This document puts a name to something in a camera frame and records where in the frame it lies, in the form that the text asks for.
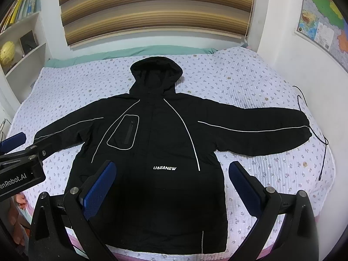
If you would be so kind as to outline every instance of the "hand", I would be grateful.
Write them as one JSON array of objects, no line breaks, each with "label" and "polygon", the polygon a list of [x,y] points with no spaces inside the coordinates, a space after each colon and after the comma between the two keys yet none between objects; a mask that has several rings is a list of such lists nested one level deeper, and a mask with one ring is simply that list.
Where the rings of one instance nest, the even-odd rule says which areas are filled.
[{"label": "hand", "polygon": [[20,225],[20,219],[22,218],[22,216],[19,214],[18,209],[12,199],[10,199],[10,203],[11,203],[11,207],[10,207],[10,210],[8,211],[8,221],[10,222],[12,226],[14,226],[12,238],[16,244],[20,244],[24,246],[25,241],[23,238],[23,230]]},{"label": "hand", "polygon": [[25,195],[23,193],[19,193],[15,195],[15,202],[19,204],[20,209],[25,210],[27,207],[28,201],[25,198]]}]

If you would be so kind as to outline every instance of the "bed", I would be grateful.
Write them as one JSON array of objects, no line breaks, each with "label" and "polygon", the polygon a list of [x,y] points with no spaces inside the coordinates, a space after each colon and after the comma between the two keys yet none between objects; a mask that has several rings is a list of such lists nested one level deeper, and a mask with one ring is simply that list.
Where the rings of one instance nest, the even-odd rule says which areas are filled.
[{"label": "bed", "polygon": [[[22,103],[13,120],[8,136],[24,132],[27,143],[33,142],[35,133],[48,124],[100,98],[126,93],[134,83],[130,66],[147,55],[99,59],[90,62],[74,61],[74,65],[44,67],[30,96]],[[310,114],[305,102],[298,103],[298,90],[281,78],[251,50],[234,47],[213,54],[198,51],[190,55],[166,55],[183,69],[176,91],[208,98],[241,108],[285,107],[299,109],[307,115],[315,133],[323,135]],[[36,200],[42,191],[51,195],[62,194],[70,168],[81,146],[55,153],[44,161],[46,181],[25,191],[33,214]],[[228,214],[227,250],[216,254],[163,255],[109,247],[120,260],[224,260],[228,259],[248,235],[256,221],[244,207],[228,178],[228,166],[238,160],[249,174],[257,177],[264,186],[273,186],[278,192],[296,193],[303,189],[309,194],[314,215],[321,208],[335,179],[335,163],[327,148],[323,175],[318,180],[324,159],[325,145],[312,136],[296,149],[269,156],[246,157],[231,152],[216,152],[225,174],[226,207]],[[281,228],[279,216],[261,256],[267,254]],[[71,229],[67,229],[73,244],[81,248]]]}]

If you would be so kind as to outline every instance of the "chest pocket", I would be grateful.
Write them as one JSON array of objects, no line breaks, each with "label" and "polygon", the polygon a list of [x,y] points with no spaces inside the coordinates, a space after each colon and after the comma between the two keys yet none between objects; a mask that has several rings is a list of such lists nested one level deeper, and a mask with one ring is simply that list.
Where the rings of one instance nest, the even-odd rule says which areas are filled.
[{"label": "chest pocket", "polygon": [[133,147],[138,131],[139,116],[124,115],[115,131],[107,140],[107,145],[119,150],[129,150]]}]

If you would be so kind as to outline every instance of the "silver bolt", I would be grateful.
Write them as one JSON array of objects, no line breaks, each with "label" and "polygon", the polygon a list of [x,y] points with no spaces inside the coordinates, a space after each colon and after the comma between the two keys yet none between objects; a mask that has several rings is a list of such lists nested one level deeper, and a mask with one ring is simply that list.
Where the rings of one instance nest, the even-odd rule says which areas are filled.
[{"label": "silver bolt", "polygon": [[44,199],[46,196],[47,196],[47,192],[42,192],[39,197],[41,199]]},{"label": "silver bolt", "polygon": [[71,194],[76,194],[79,192],[79,188],[78,187],[73,187],[72,189],[70,189],[70,193]]},{"label": "silver bolt", "polygon": [[274,189],[274,187],[272,187],[272,186],[267,186],[266,187],[266,191],[268,192],[268,193],[275,193],[275,189]]},{"label": "silver bolt", "polygon": [[299,195],[300,195],[301,197],[306,197],[306,196],[307,196],[307,193],[306,193],[305,191],[303,191],[303,190],[300,190],[300,191],[299,191]]}]

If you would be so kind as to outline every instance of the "green fabric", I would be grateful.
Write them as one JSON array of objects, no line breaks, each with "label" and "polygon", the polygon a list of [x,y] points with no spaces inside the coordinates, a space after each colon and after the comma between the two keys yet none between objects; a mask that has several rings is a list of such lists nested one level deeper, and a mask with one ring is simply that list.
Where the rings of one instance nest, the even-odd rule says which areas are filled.
[{"label": "green fabric", "polygon": [[138,47],[138,48],[118,50],[118,51],[111,51],[106,53],[97,53],[93,55],[86,55],[86,56],[77,57],[77,58],[68,59],[68,60],[50,59],[45,63],[45,67],[64,68],[64,67],[70,67],[73,65],[82,64],[84,62],[107,60],[107,59],[114,59],[119,57],[140,56],[140,55],[192,55],[192,54],[213,54],[215,52],[217,52],[217,50],[213,48],[200,49],[200,48],[191,48],[191,47],[183,47],[183,46],[155,45],[155,46],[146,46],[146,47]]}]

